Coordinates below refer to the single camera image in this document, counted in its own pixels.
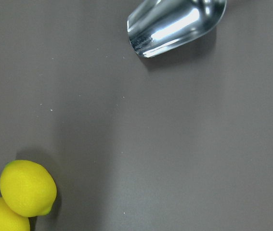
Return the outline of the metal scoop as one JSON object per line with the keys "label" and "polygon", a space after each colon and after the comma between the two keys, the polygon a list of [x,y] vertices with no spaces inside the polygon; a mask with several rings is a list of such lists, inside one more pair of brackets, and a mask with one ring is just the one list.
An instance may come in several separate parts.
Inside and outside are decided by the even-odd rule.
{"label": "metal scoop", "polygon": [[225,0],[145,0],[127,18],[136,54],[152,58],[194,41],[222,19]]}

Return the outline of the yellow lemon near lime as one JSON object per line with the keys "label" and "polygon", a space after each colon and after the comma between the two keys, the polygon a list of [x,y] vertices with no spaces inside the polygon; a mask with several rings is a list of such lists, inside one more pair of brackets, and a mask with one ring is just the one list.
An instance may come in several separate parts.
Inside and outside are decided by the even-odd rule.
{"label": "yellow lemon near lime", "polygon": [[42,165],[29,160],[14,160],[0,175],[0,193],[12,211],[23,217],[36,217],[50,213],[57,187]]}

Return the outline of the yellow lemon outer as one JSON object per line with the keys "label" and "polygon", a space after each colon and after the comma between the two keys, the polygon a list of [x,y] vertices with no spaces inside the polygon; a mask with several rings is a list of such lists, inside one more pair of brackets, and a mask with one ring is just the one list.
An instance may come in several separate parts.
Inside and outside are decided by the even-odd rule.
{"label": "yellow lemon outer", "polygon": [[0,231],[29,231],[30,223],[27,217],[13,212],[0,197]]}

